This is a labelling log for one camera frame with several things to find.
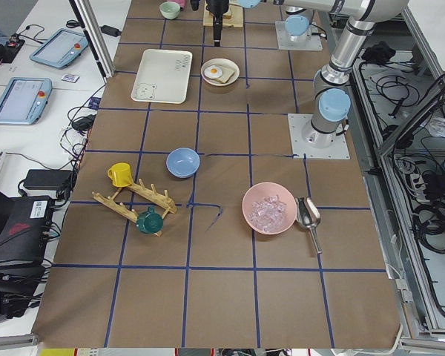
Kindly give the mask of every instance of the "small green bowl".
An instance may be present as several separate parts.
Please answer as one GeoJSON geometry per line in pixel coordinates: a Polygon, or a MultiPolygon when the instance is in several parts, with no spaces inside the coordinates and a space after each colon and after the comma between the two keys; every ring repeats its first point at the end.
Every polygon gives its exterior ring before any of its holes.
{"type": "Polygon", "coordinates": [[[165,1],[160,5],[160,12],[164,18],[173,20],[179,15],[179,4],[174,1],[165,1]]]}

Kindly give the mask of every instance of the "metal scoop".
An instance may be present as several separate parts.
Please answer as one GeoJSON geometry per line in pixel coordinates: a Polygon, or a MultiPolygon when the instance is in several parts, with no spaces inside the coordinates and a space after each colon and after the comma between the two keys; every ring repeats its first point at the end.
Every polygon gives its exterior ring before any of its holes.
{"type": "Polygon", "coordinates": [[[310,230],[311,238],[313,239],[314,247],[317,249],[317,254],[321,254],[321,246],[317,237],[317,226],[320,224],[321,216],[317,207],[314,206],[312,200],[307,198],[297,198],[297,222],[301,228],[310,230]]]}

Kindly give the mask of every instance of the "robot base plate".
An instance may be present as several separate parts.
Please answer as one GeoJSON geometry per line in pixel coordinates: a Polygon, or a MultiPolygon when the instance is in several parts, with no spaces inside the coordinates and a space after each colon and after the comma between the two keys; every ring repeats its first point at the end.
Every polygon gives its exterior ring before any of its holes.
{"type": "Polygon", "coordinates": [[[275,31],[277,33],[277,43],[279,50],[313,50],[323,49],[319,36],[310,36],[305,41],[294,42],[290,40],[290,35],[285,29],[285,21],[275,22],[275,31]]]}
{"type": "Polygon", "coordinates": [[[306,155],[307,159],[349,159],[348,145],[344,135],[336,136],[332,145],[327,148],[315,148],[302,138],[302,127],[312,119],[312,115],[307,113],[290,113],[288,118],[291,152],[296,155],[294,158],[303,158],[306,155]]]}

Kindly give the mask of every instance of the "fried egg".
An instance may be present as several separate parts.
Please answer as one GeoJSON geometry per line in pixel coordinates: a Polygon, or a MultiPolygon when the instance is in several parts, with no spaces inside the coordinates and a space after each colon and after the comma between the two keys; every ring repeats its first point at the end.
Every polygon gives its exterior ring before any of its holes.
{"type": "Polygon", "coordinates": [[[223,69],[217,65],[210,65],[205,69],[204,74],[209,79],[217,79],[223,75],[223,69]]]}

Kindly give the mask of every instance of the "tablet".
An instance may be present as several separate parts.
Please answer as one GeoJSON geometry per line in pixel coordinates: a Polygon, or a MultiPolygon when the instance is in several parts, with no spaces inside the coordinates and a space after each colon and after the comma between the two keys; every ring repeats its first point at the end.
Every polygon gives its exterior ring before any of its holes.
{"type": "Polygon", "coordinates": [[[32,61],[55,68],[68,66],[88,46],[82,33],[62,28],[30,54],[32,61]]]}
{"type": "Polygon", "coordinates": [[[51,90],[48,78],[11,78],[0,98],[0,124],[33,124],[42,115],[51,90]]]}

